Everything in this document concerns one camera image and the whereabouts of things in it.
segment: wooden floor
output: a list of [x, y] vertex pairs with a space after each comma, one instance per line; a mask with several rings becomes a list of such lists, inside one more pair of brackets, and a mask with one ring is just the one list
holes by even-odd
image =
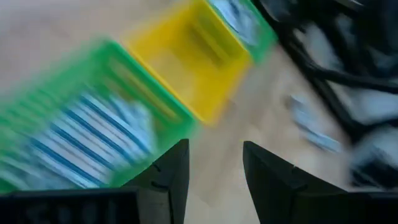
[[[170, 1], [6, 0], [0, 3], [0, 89], [98, 35], [115, 39], [158, 15]], [[254, 141], [300, 168], [347, 189], [348, 153], [331, 154], [303, 139], [286, 107], [289, 95], [308, 98], [325, 134], [344, 136], [279, 46], [252, 68], [215, 127], [191, 140], [185, 223], [259, 223], [243, 172], [243, 141]]]

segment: yellow plastic crate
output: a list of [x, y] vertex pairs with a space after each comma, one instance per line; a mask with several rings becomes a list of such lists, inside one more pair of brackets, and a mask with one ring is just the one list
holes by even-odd
[[244, 45], [204, 0], [146, 28], [124, 41], [127, 50], [198, 119], [215, 123], [252, 64]]

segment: blue and white striped object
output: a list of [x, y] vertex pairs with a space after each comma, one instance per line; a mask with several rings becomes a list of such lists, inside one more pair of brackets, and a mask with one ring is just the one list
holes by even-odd
[[[65, 180], [57, 182], [60, 189], [70, 183], [81, 188], [103, 187], [115, 171], [134, 166], [154, 153], [154, 143], [151, 116], [142, 104], [129, 104], [117, 96], [99, 100], [85, 94], [65, 108], [47, 129], [30, 137], [26, 151], [33, 162], [25, 165], [45, 173], [44, 177], [50, 172], [59, 175]], [[15, 167], [7, 159], [2, 162]], [[11, 179], [10, 172], [2, 173], [2, 178]], [[32, 186], [29, 179], [30, 174], [21, 188]]]

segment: floor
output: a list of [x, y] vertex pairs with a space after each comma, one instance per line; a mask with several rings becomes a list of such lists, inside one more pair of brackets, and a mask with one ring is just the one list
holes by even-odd
[[[49, 62], [98, 35], [120, 39], [172, 0], [6, 0], [0, 2], [0, 91], [3, 97]], [[345, 138], [292, 62], [275, 46], [248, 71], [215, 127], [191, 140], [185, 223], [259, 223], [243, 172], [243, 141], [253, 141], [344, 189], [348, 152], [324, 152], [303, 139], [287, 107], [305, 97], [325, 134]]]

